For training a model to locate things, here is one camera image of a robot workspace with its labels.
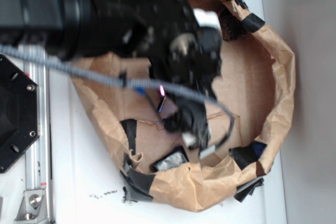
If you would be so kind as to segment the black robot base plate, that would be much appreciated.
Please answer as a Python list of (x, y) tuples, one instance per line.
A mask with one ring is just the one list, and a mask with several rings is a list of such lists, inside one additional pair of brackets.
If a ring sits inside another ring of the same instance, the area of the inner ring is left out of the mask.
[(1, 173), (39, 137), (38, 85), (1, 55)]

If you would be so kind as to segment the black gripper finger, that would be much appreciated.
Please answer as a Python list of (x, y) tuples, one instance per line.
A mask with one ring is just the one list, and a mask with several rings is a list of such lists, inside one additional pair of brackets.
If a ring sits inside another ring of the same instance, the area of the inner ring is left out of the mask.
[(219, 31), (213, 27), (201, 27), (198, 42), (200, 43), (202, 53), (206, 54), (210, 60), (220, 61), (220, 50), (222, 46), (222, 36)]

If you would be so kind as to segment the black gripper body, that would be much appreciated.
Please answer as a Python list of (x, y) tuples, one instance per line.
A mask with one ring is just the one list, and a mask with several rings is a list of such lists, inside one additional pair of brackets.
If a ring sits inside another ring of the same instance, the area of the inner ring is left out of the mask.
[(105, 51), (120, 57), (148, 58), (153, 79), (212, 95), (222, 60), (202, 53), (202, 25), (188, 0), (106, 0)]

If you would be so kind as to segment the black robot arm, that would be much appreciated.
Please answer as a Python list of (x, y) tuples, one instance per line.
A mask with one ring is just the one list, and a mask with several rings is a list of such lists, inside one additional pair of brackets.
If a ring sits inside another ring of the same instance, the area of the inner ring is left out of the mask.
[(147, 58), (151, 78), (202, 92), (222, 65), (219, 32), (188, 0), (1, 0), (1, 44), (41, 45), (63, 61)]

